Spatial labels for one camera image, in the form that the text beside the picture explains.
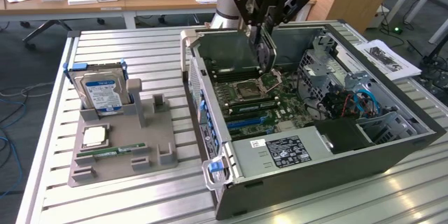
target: power supply label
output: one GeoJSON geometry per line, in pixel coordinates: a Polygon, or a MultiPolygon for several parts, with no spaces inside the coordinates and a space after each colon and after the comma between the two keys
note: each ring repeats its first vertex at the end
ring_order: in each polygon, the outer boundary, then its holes
{"type": "Polygon", "coordinates": [[[299,136],[267,141],[267,147],[271,152],[275,165],[279,168],[311,161],[311,156],[303,146],[299,136]]]}

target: red cable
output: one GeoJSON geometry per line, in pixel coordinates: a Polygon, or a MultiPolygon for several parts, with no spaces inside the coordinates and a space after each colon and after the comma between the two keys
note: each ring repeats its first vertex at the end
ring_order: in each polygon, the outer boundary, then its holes
{"type": "Polygon", "coordinates": [[[347,107],[347,102],[348,102],[348,99],[351,98],[351,94],[347,96],[346,98],[346,103],[344,103],[344,108],[343,108],[343,114],[342,114],[342,117],[344,116],[344,112],[346,112],[346,107],[347,107]]]}

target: blue cable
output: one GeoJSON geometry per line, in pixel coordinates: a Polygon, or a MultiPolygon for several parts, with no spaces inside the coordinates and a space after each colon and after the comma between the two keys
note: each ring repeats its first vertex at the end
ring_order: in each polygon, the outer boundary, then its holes
{"type": "MultiPolygon", "coordinates": [[[[12,126],[24,117],[26,112],[27,112],[27,105],[23,102],[11,102],[11,101],[3,100],[3,99],[0,99],[0,102],[6,102],[6,103],[11,103],[11,104],[20,104],[23,106],[22,115],[10,124],[7,124],[6,126],[0,127],[0,130],[3,130],[4,128],[12,126]]],[[[10,189],[0,195],[0,199],[3,199],[3,197],[16,188],[16,186],[19,186],[19,184],[22,182],[22,178],[23,178],[23,170],[22,170],[22,165],[20,165],[20,160],[19,160],[16,146],[14,145],[14,143],[6,137],[0,137],[0,139],[6,142],[6,144],[10,144],[10,148],[12,150],[12,154],[15,156],[14,158],[16,159],[18,168],[19,168],[19,178],[18,178],[18,181],[10,187],[10,189]]]]}
{"type": "Polygon", "coordinates": [[[19,184],[22,182],[23,171],[22,171],[20,160],[19,160],[18,151],[16,151],[16,147],[15,147],[14,143],[4,137],[0,137],[0,139],[3,141],[6,141],[6,144],[10,144],[11,149],[12,149],[12,154],[15,156],[14,158],[16,159],[18,167],[19,167],[19,179],[18,179],[16,183],[10,187],[10,189],[0,195],[0,199],[2,199],[16,188],[16,186],[19,186],[19,184]]]}
{"type": "Polygon", "coordinates": [[[360,89],[360,90],[358,90],[356,93],[355,93],[354,100],[355,100],[358,109],[359,109],[362,112],[364,112],[364,109],[363,109],[362,105],[358,103],[358,99],[359,99],[359,97],[358,97],[358,95],[356,95],[358,93],[364,93],[364,94],[367,94],[367,95],[371,97],[372,102],[374,102],[374,106],[376,107],[376,111],[380,113],[382,109],[380,109],[380,105],[379,105],[379,103],[378,103],[378,101],[376,101],[375,95],[371,93],[371,91],[368,91],[368,90],[366,90],[366,89],[360,89]]]}
{"type": "Polygon", "coordinates": [[[11,102],[11,101],[3,100],[3,99],[0,99],[0,102],[6,102],[6,103],[11,103],[11,104],[20,104],[23,106],[22,115],[10,124],[7,124],[6,126],[0,127],[0,129],[4,129],[4,128],[12,126],[26,116],[27,105],[23,102],[11,102]]]}

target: motherboard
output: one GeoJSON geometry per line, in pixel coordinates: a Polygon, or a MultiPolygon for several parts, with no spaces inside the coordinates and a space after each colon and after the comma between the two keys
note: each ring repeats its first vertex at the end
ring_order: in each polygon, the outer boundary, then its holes
{"type": "Polygon", "coordinates": [[[232,140],[295,130],[312,122],[298,95],[298,78],[296,72],[278,68],[266,74],[256,69],[215,73],[214,89],[232,140]]]}

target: black pole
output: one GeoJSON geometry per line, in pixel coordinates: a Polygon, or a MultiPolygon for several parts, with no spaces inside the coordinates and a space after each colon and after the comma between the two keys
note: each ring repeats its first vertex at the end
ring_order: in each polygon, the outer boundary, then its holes
{"type": "Polygon", "coordinates": [[[436,48],[434,49],[434,51],[431,52],[431,54],[427,56],[427,60],[434,60],[434,58],[439,55],[443,46],[446,45],[446,43],[448,42],[448,34],[446,35],[446,37],[442,39],[442,41],[439,42],[436,48]]]}

